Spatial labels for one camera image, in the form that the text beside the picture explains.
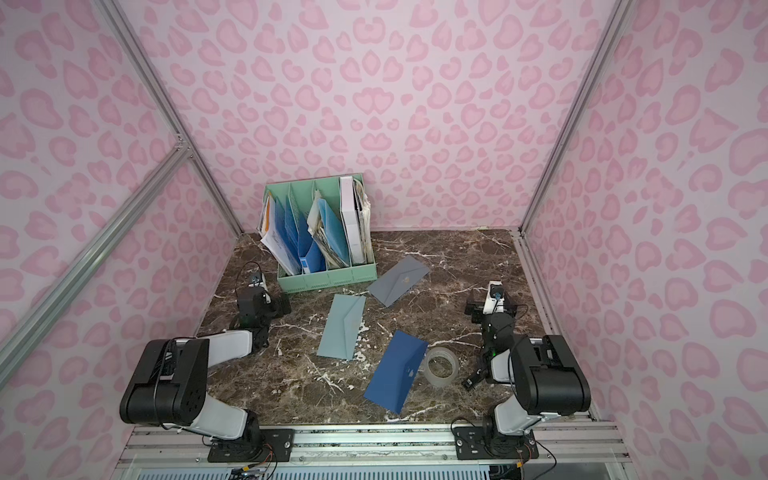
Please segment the light teal envelope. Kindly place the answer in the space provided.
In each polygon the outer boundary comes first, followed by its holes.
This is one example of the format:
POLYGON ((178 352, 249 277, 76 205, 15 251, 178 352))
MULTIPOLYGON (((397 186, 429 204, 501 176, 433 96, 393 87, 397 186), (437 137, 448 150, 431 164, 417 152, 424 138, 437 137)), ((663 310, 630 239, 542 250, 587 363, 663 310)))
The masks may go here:
POLYGON ((365 301, 364 296, 334 296, 317 350, 318 356, 341 360, 354 358, 365 301))

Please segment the grey envelope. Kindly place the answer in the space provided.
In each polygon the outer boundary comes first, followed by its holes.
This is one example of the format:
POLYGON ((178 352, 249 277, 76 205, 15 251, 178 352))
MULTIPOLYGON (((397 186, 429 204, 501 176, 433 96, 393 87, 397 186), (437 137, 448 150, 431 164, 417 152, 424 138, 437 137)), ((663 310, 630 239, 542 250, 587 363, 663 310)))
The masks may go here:
POLYGON ((406 256, 373 282, 368 287, 368 292, 382 305, 390 307, 429 272, 430 268, 427 265, 411 256, 406 256))

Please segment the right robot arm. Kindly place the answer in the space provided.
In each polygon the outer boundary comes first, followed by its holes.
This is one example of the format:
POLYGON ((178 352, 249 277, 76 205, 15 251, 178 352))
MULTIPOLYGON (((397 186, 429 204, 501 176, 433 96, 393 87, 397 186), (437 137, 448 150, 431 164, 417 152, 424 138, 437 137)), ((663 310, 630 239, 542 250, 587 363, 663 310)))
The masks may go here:
POLYGON ((517 333, 518 307, 504 301, 496 294, 465 304, 465 314, 480 327, 482 345, 476 369, 462 386, 470 391, 486 381, 512 389, 491 410, 491 432, 521 437, 541 422, 588 411, 590 386, 564 337, 517 333))

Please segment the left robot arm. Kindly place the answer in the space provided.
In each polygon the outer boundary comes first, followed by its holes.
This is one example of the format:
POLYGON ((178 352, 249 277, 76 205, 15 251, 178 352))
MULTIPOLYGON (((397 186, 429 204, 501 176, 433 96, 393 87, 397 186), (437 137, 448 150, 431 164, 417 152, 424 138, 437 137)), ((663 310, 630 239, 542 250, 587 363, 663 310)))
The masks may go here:
POLYGON ((257 415, 209 395, 208 371, 268 347, 272 321, 289 314, 291 306, 286 294, 273 296, 256 284, 238 295, 237 307, 234 323, 223 332, 148 342, 121 399, 121 420, 260 449, 257 415))

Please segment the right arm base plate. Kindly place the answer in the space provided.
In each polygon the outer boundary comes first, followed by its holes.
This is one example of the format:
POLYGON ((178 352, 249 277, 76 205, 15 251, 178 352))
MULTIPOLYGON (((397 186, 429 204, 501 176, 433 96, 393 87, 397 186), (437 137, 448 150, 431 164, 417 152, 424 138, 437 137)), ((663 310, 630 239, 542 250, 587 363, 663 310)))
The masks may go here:
POLYGON ((493 428, 452 425, 456 456, 459 460, 515 460, 523 463, 539 458, 532 434, 503 435, 493 428))

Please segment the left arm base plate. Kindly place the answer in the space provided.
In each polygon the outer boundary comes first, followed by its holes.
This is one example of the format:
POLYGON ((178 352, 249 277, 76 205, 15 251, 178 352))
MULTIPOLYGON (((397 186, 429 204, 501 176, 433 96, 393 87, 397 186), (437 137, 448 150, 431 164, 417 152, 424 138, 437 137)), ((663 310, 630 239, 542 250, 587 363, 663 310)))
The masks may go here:
POLYGON ((265 461, 288 462, 296 431, 287 428, 261 429, 256 440, 214 439, 207 461, 209 463, 260 464, 265 461))

